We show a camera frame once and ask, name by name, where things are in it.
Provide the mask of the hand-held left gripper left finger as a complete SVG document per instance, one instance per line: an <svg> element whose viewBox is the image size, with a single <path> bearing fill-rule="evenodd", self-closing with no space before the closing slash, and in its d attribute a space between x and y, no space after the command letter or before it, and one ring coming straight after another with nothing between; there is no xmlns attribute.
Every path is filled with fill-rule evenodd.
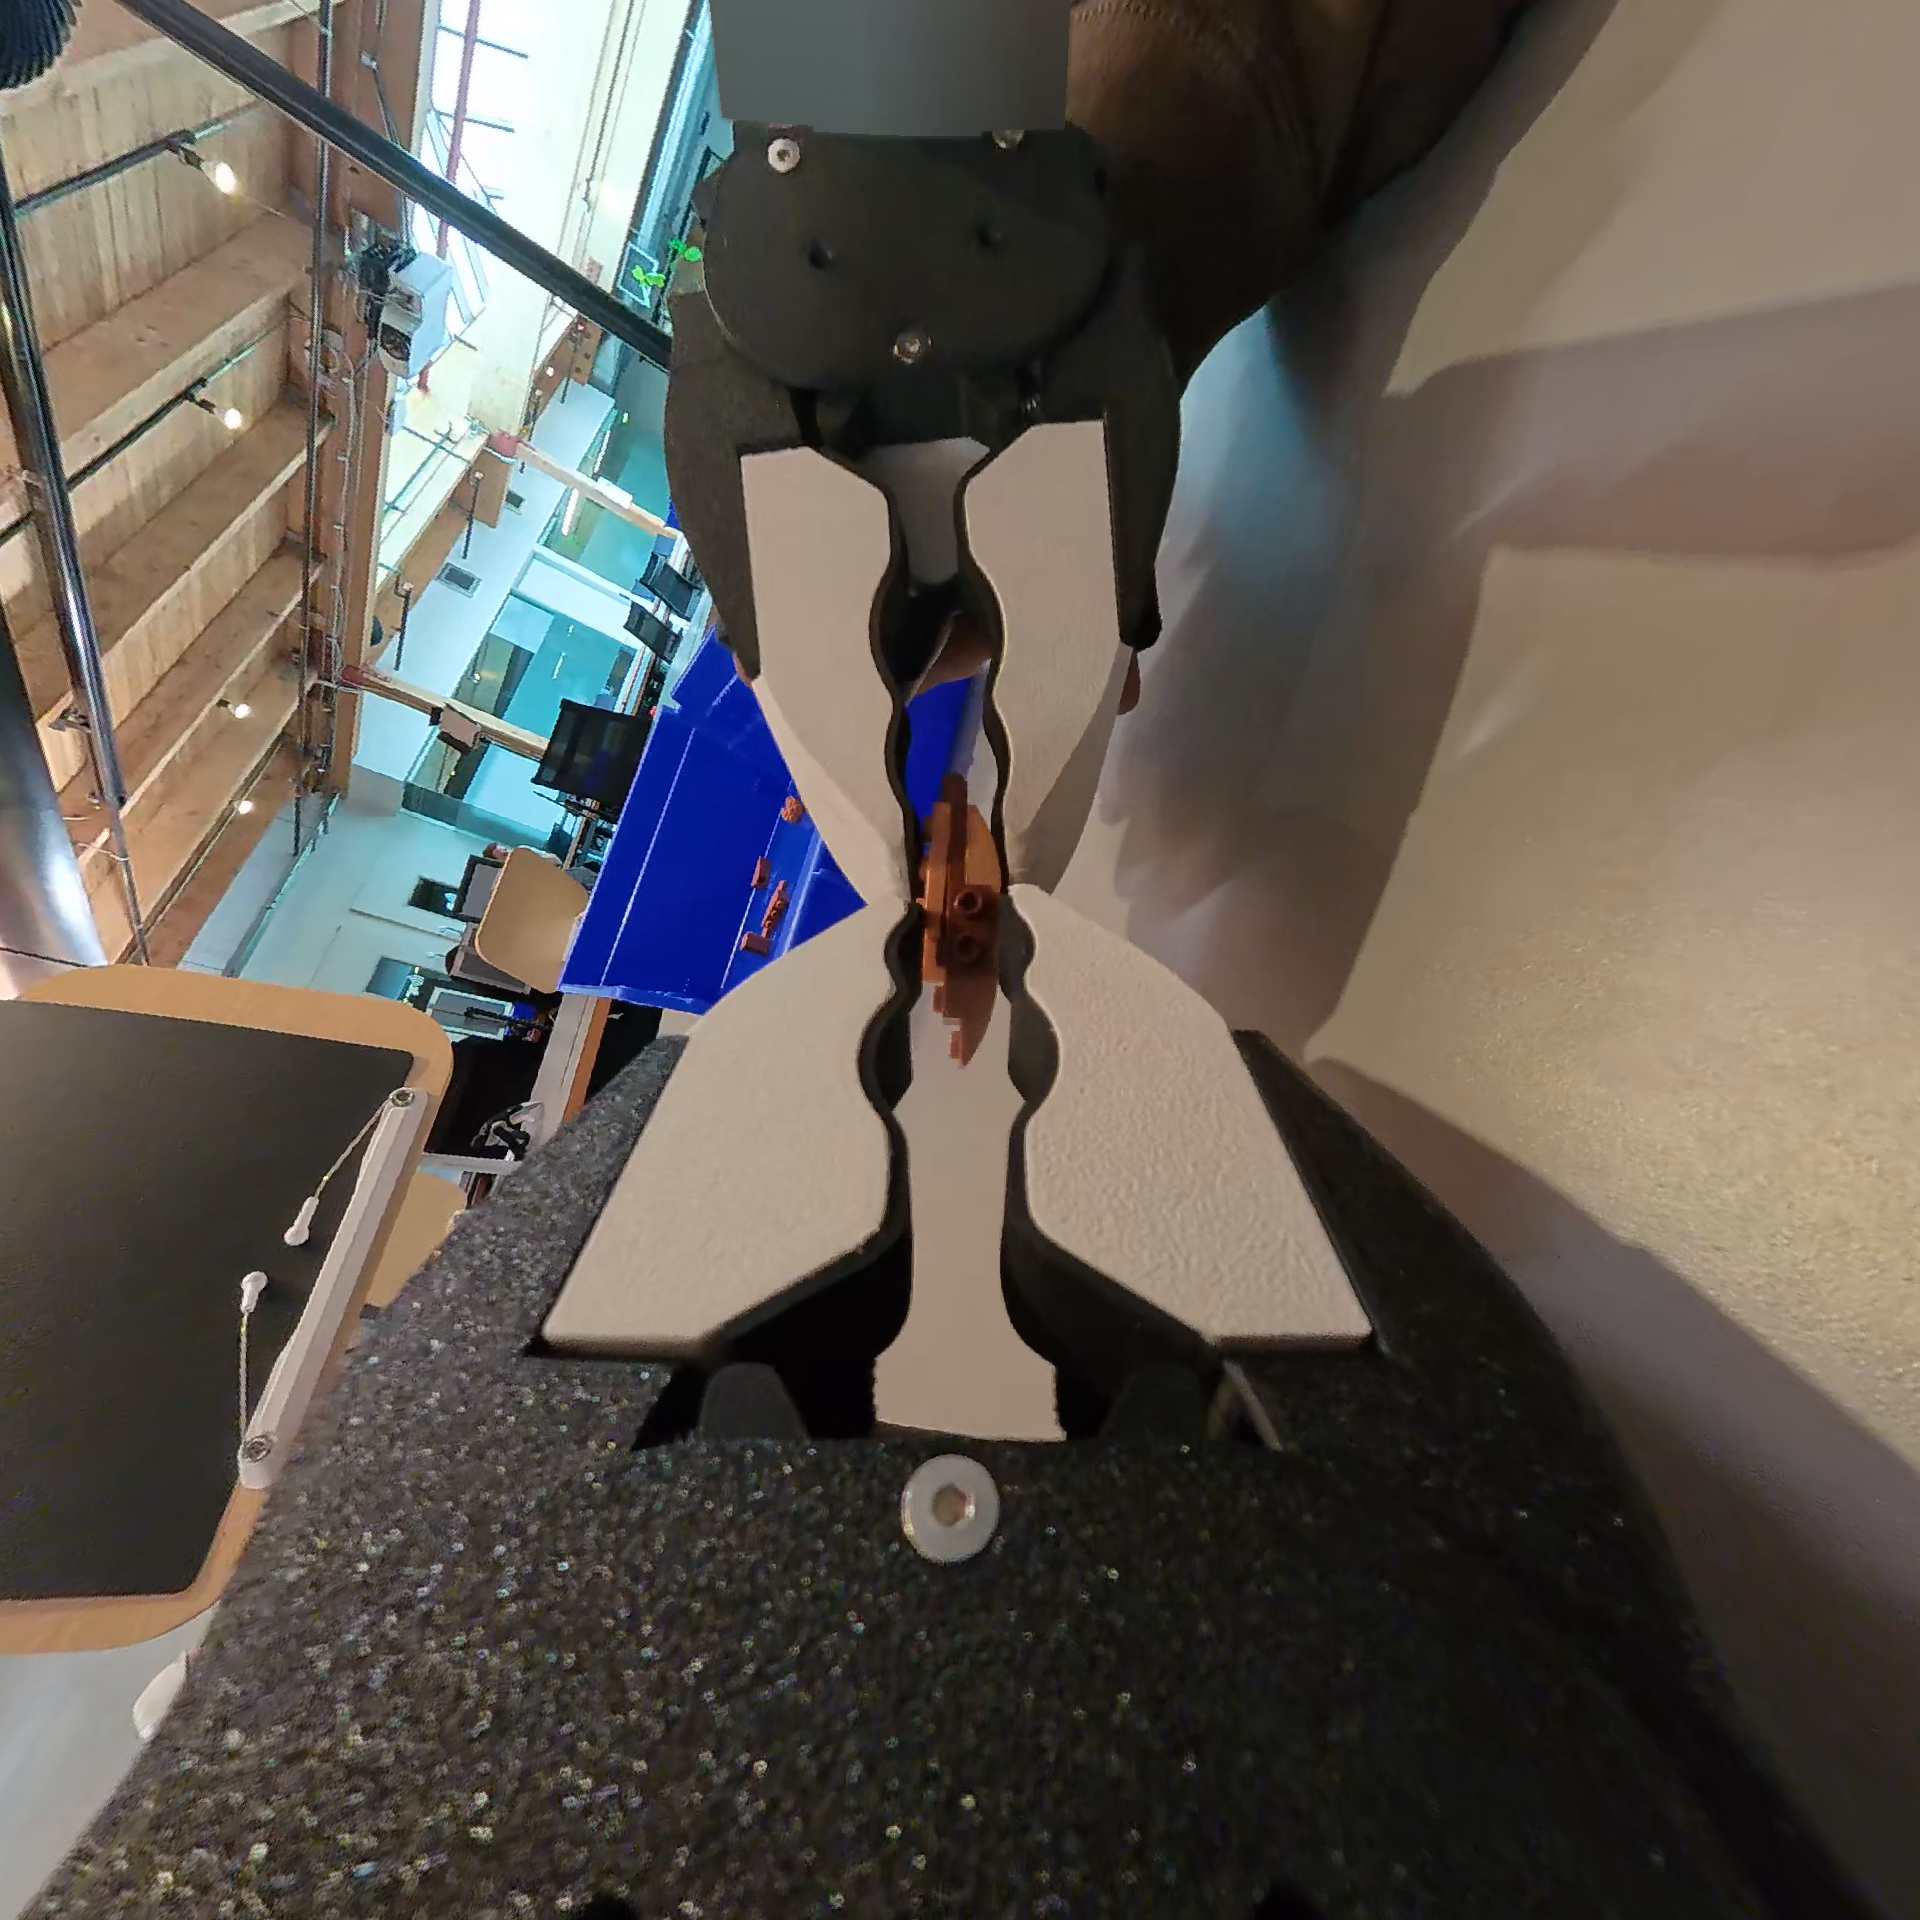
<svg viewBox="0 0 1920 1920"><path fill-rule="evenodd" d="M904 899L864 905L695 1024L542 1323L551 1352L720 1360L817 1337L861 1363L893 1342L916 930Z"/></svg>

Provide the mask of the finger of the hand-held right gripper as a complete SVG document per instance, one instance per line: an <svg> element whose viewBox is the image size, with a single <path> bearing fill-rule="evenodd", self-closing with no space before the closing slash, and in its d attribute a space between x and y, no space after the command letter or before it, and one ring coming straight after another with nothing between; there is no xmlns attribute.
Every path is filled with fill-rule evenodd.
<svg viewBox="0 0 1920 1920"><path fill-rule="evenodd" d="M967 474L956 515L967 601L991 640L982 728L1003 868L1055 890L1087 828L1132 659L1104 424L1028 427Z"/></svg>
<svg viewBox="0 0 1920 1920"><path fill-rule="evenodd" d="M897 698L875 652L900 561L892 503L816 448L743 458L741 491L761 716L836 868L867 905L904 905Z"/></svg>

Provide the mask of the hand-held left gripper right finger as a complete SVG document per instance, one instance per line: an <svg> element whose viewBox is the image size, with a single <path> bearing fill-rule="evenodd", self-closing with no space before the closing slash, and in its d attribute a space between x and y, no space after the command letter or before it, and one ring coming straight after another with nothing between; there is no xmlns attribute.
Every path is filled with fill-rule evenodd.
<svg viewBox="0 0 1920 1920"><path fill-rule="evenodd" d="M1048 1287L1068 1336L1107 1308L1200 1354L1363 1344L1358 1289L1215 1008L1035 886L1006 907L1022 1289Z"/></svg>

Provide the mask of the brown toy brick model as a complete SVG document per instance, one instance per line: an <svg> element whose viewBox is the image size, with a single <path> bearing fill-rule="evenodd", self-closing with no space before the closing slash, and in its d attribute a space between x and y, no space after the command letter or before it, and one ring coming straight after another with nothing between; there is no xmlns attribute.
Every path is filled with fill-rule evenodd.
<svg viewBox="0 0 1920 1920"><path fill-rule="evenodd" d="M967 1067L1000 995L1000 858L961 776L945 776L925 823L920 863L920 986Z"/></svg>

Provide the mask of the person's right forearm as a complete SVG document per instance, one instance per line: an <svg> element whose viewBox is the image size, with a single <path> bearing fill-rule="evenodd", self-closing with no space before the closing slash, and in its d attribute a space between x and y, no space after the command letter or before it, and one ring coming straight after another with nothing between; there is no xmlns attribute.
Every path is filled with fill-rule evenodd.
<svg viewBox="0 0 1920 1920"><path fill-rule="evenodd" d="M1068 118L1107 166L1176 394L1358 226L1463 233L1614 6L1080 2Z"/></svg>

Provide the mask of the black computer monitor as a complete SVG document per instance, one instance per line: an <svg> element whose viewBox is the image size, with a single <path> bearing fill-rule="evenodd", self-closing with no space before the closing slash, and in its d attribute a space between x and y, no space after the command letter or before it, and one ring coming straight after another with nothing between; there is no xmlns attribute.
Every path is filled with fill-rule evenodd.
<svg viewBox="0 0 1920 1920"><path fill-rule="evenodd" d="M632 791L651 730L648 712L612 712L561 700L532 787L567 808L615 823Z"/></svg>

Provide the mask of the blue plastic tray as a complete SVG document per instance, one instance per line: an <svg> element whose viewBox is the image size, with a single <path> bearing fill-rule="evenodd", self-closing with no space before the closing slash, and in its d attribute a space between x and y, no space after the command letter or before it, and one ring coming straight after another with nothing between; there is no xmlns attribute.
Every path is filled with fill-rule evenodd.
<svg viewBox="0 0 1920 1920"><path fill-rule="evenodd" d="M791 946L859 912L816 823L784 823L789 793L799 791L732 655L702 640L656 710L559 993L703 1016ZM753 892L758 858L772 879ZM780 880L791 900L772 956L741 954Z"/></svg>

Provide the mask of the wooden chair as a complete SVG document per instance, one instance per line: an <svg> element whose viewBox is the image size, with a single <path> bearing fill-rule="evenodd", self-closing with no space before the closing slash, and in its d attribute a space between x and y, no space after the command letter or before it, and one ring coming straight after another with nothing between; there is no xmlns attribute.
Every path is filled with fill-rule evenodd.
<svg viewBox="0 0 1920 1920"><path fill-rule="evenodd" d="M588 900L580 880L532 848L468 858L455 894L464 934L448 952L448 975L481 993L557 993Z"/></svg>

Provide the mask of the white bar on table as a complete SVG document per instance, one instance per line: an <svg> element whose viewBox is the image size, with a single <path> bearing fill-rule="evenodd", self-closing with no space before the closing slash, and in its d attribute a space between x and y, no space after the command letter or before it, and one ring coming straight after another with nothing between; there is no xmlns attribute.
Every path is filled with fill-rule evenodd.
<svg viewBox="0 0 1920 1920"><path fill-rule="evenodd" d="M302 1200L300 1211L280 1234L280 1247L288 1251L309 1243L326 1190L344 1169L352 1170L343 1217L326 1241L295 1330L280 1344L261 1391L248 1383L251 1326L267 1291L269 1273L253 1270L239 1283L233 1464L236 1486L245 1494L267 1494L283 1471L288 1447L296 1438L333 1344L348 1323L355 1291L376 1255L385 1217L412 1180L422 1129L424 1096L407 1087L395 1089Z"/></svg>

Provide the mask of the white ceiling device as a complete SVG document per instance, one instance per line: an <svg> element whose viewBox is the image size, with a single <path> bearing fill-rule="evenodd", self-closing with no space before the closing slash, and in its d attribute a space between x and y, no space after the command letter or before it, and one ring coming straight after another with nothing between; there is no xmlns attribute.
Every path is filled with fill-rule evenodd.
<svg viewBox="0 0 1920 1920"><path fill-rule="evenodd" d="M369 243L355 258L363 324L398 382L417 380L452 338L452 268L399 243Z"/></svg>

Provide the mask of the black ceiling beam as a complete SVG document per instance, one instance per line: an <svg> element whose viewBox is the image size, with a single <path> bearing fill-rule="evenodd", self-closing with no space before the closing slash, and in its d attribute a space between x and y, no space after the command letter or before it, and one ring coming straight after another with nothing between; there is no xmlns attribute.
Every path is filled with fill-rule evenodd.
<svg viewBox="0 0 1920 1920"><path fill-rule="evenodd" d="M137 20L155 34L184 48L212 71L248 90L259 100L324 143L363 171L421 203L449 230L467 235L481 251L512 268L518 276L555 298L579 319L601 328L630 348L637 360L670 371L672 342L659 324L639 319L609 294L516 226L500 219L491 206L467 196L443 176L431 175L415 155L392 139L337 107L324 91L307 84L293 71L265 58L211 17L188 2L123 2Z"/></svg>

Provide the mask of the black table with wooden edge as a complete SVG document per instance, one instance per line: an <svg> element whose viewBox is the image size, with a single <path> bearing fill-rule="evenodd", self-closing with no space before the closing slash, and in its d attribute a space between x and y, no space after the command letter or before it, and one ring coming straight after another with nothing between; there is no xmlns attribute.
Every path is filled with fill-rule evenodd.
<svg viewBox="0 0 1920 1920"><path fill-rule="evenodd" d="M449 1042L391 1000L155 968L85 968L5 1003L7 1656L155 1642L229 1588L336 1379L412 1180L267 1494L236 1486L238 1289L261 1391L295 1330L352 1170L303 1248L302 1200Z"/></svg>

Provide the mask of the metal pipe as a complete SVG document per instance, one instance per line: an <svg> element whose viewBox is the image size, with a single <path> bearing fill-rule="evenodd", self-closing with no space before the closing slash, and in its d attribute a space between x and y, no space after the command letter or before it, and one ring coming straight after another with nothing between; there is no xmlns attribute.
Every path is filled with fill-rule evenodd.
<svg viewBox="0 0 1920 1920"><path fill-rule="evenodd" d="M85 586L80 534L67 486L55 406L32 311L25 249L7 176L3 176L3 380L67 676L87 735L96 806L108 819L110 852L127 910L127 937L134 960L147 968L152 954L127 847L127 783L112 730L104 656Z"/></svg>

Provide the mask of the grey round duct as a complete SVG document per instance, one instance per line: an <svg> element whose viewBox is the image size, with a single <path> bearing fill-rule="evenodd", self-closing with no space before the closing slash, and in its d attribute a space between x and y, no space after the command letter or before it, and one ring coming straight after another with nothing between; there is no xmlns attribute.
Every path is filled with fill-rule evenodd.
<svg viewBox="0 0 1920 1920"><path fill-rule="evenodd" d="M104 964L30 694L3 630L3 996L44 978Z"/></svg>

